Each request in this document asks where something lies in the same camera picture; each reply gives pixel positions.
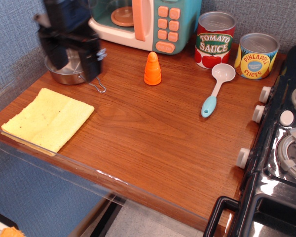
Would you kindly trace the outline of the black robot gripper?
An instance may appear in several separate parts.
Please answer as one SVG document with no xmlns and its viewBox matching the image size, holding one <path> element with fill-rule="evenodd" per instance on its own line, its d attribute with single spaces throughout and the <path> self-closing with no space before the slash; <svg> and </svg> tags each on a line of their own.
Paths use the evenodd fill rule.
<svg viewBox="0 0 296 237">
<path fill-rule="evenodd" d="M 34 19 L 39 25 L 38 37 L 52 65 L 60 70 L 68 64 L 66 48 L 99 49 L 100 39 L 88 25 L 92 4 L 89 0 L 44 0 L 45 14 Z M 86 82 L 102 73 L 107 50 L 79 50 Z"/>
</svg>

